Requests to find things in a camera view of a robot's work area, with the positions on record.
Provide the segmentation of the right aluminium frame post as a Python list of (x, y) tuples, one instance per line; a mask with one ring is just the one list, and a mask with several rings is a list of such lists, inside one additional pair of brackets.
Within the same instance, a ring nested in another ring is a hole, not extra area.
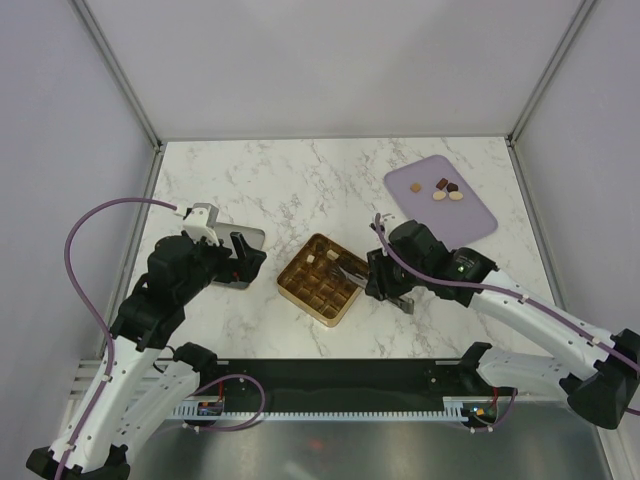
[(543, 99), (546, 91), (553, 82), (556, 74), (560, 70), (570, 50), (576, 43), (581, 31), (589, 21), (589, 18), (597, 8), (598, 4), (599, 1), (597, 0), (582, 0), (578, 3), (574, 14), (554, 48), (553, 53), (547, 61), (540, 77), (536, 81), (523, 109), (518, 115), (510, 132), (505, 137), (506, 144), (509, 148), (513, 148), (518, 139), (522, 136), (530, 118), (534, 114), (540, 101)]

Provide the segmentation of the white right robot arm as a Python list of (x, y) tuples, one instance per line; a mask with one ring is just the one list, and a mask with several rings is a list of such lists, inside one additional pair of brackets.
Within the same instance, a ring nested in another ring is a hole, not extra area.
[(391, 300), (423, 287), (441, 300), (503, 322), (546, 352), (514, 354), (475, 344), (467, 352), (471, 361), (456, 372), (463, 391), (476, 395), (491, 386), (541, 394), (607, 430), (635, 412), (630, 404), (639, 388), (638, 333), (614, 334), (569, 314), (479, 252), (448, 249), (414, 220), (387, 232), (376, 214), (370, 227), (381, 246), (367, 254), (368, 296)]

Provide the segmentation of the gold chocolate tin box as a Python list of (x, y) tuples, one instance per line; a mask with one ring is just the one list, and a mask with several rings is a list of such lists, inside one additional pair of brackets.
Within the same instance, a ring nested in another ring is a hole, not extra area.
[[(328, 251), (335, 252), (337, 257), (329, 259)], [(308, 255), (315, 257), (313, 263), (307, 263)], [(334, 265), (363, 277), (369, 273), (364, 260), (316, 233), (277, 277), (280, 294), (328, 328), (340, 323), (362, 291), (351, 282), (333, 276), (329, 269)]]

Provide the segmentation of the metal tongs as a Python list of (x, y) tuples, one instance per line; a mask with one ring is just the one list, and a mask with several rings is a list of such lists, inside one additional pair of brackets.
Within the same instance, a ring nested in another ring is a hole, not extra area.
[[(336, 276), (342, 280), (349, 281), (352, 284), (356, 285), (358, 288), (362, 290), (366, 290), (367, 287), (367, 279), (360, 274), (353, 274), (345, 270), (343, 267), (339, 265), (334, 265), (329, 269), (330, 273), (333, 276)], [(403, 313), (407, 315), (414, 314), (414, 300), (411, 298), (405, 297), (384, 297), (383, 301), (394, 305), (396, 308), (401, 310)]]

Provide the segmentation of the silver tin lid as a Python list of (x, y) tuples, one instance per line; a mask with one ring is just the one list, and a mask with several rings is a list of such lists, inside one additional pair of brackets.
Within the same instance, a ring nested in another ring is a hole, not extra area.
[(220, 274), (212, 284), (236, 290), (248, 288), (267, 258), (263, 250), (265, 232), (228, 223), (218, 223), (215, 232), (222, 246), (231, 251), (228, 259), (231, 269)]

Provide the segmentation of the lavender plastic tray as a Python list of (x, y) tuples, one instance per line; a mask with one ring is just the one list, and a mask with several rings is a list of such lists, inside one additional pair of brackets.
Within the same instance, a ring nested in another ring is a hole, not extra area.
[(385, 174), (384, 185), (410, 220), (450, 249), (493, 234), (498, 221), (453, 164), (432, 155)]

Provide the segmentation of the aluminium frame post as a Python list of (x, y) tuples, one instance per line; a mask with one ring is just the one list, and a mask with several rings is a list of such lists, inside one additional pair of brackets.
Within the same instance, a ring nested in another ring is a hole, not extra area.
[(117, 59), (117, 56), (115, 55), (115, 52), (89, 3), (85, 0), (70, 0), (69, 5), (79, 17), (79, 20), (86, 30), (91, 42), (97, 49), (103, 65), (115, 82), (116, 87), (127, 103), (131, 113), (134, 115), (138, 125), (144, 132), (147, 141), (154, 151), (160, 151), (163, 147), (163, 141), (152, 125), (149, 116), (129, 81), (121, 63)]
[(589, 18), (597, 8), (598, 4), (599, 1), (597, 0), (582, 0), (578, 3), (574, 14), (554, 48), (553, 53), (547, 61), (540, 77), (536, 81), (523, 109), (518, 115), (510, 132), (505, 137), (506, 144), (509, 148), (513, 148), (518, 139), (522, 136), (530, 118), (534, 114), (540, 101), (543, 99), (546, 91), (553, 82), (556, 74), (560, 70), (570, 50), (576, 43), (581, 31), (589, 21)]

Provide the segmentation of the left aluminium frame post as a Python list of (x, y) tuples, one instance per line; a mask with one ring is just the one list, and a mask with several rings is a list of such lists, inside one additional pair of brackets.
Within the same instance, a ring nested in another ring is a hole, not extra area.
[(86, 30), (91, 42), (97, 49), (103, 65), (115, 82), (116, 87), (127, 103), (131, 113), (134, 115), (138, 125), (144, 132), (147, 141), (154, 151), (160, 151), (163, 147), (163, 141), (152, 125), (149, 116), (129, 81), (121, 63), (117, 59), (117, 56), (115, 55), (115, 52), (89, 3), (85, 0), (70, 0), (69, 5), (79, 17), (79, 20)]

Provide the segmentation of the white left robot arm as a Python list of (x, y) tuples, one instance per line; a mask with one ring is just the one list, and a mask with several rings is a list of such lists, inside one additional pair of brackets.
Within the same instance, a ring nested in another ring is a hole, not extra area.
[(146, 443), (171, 410), (193, 394), (208, 394), (219, 380), (217, 356), (186, 343), (177, 349), (155, 388), (133, 395), (186, 318), (185, 307), (212, 283), (251, 283), (267, 258), (239, 232), (232, 245), (164, 237), (147, 271), (107, 328), (100, 368), (63, 435), (33, 450), (26, 467), (43, 479), (125, 479), (134, 450)]

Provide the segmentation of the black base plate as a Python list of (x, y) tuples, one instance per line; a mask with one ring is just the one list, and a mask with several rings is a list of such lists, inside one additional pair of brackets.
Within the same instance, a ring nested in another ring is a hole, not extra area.
[(469, 362), (430, 359), (231, 359), (198, 366), (201, 386), (245, 374), (265, 391), (268, 411), (433, 408), (443, 397), (508, 396)]

